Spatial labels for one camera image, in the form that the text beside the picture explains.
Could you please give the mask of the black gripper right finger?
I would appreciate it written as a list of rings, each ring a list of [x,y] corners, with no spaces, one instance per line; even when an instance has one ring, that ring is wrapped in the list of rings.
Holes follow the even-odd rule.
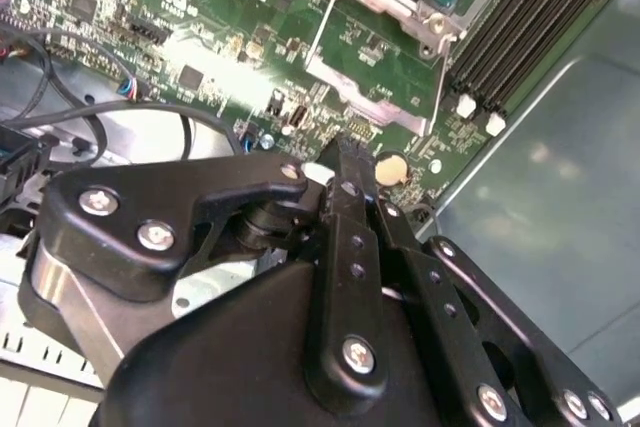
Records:
[[[452,240],[420,243],[355,146],[383,279],[406,309],[444,426],[619,426],[608,396]]]

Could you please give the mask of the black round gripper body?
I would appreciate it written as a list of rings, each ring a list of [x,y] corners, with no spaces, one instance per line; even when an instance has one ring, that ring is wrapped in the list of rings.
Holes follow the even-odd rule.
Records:
[[[145,339],[98,426],[444,426],[368,205],[319,242]]]

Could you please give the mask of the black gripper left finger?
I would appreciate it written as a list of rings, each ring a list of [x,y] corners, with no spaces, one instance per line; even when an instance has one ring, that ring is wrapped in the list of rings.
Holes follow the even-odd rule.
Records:
[[[327,185],[272,152],[82,169],[54,178],[24,289],[30,322],[58,316],[105,387],[145,339],[271,270],[302,261],[328,207],[368,205],[355,153],[320,155]]]

